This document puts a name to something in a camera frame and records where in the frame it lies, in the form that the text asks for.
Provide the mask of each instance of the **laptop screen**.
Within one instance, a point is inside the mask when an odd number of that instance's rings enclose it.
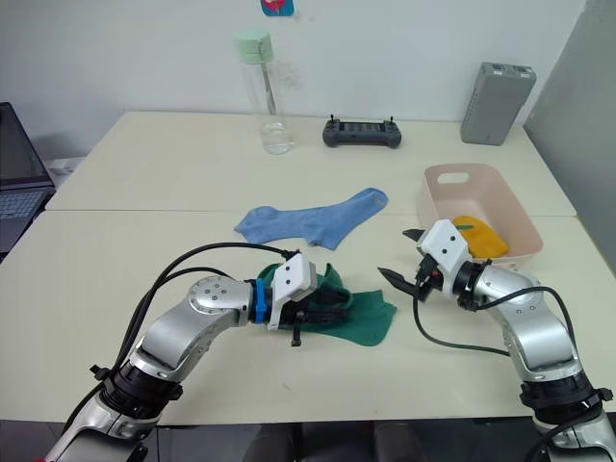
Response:
[[[51,184],[13,107],[0,103],[0,189]]]

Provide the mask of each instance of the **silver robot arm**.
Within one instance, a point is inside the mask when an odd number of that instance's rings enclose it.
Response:
[[[539,281],[517,269],[474,263],[466,241],[447,219],[437,221],[428,232],[408,230],[404,234],[417,241],[417,249],[424,256],[415,284],[389,269],[380,269],[381,273],[420,301],[437,289],[457,297],[458,304],[471,311],[488,307],[486,311],[500,325],[504,344],[523,381],[522,403],[533,409],[540,433],[546,434],[594,409],[592,418],[552,437],[548,447],[552,461],[616,462],[616,437],[602,410],[602,400],[611,399],[611,393],[592,387],[574,339],[546,305],[543,292],[491,303],[520,290],[531,290],[539,286]]]
[[[142,460],[140,441],[168,402],[181,397],[180,383],[218,334],[249,321],[277,328],[285,303],[316,288],[315,267],[301,254],[276,270],[270,288],[225,276],[199,280],[154,321],[121,369],[104,378],[45,461]]]

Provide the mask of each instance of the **plastic water bottle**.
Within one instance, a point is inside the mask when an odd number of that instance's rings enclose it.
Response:
[[[284,154],[293,147],[293,139],[275,85],[270,33],[251,29],[236,34],[234,39],[263,147],[270,154]]]

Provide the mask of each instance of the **gray box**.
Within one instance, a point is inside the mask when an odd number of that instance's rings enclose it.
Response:
[[[500,146],[536,80],[527,65],[482,63],[460,127],[462,141]]]

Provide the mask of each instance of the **sock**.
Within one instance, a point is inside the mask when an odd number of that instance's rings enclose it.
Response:
[[[334,250],[357,225],[387,205],[385,192],[367,188],[340,204],[304,210],[257,207],[235,227],[247,241],[263,244],[287,238],[304,238],[309,245]]]

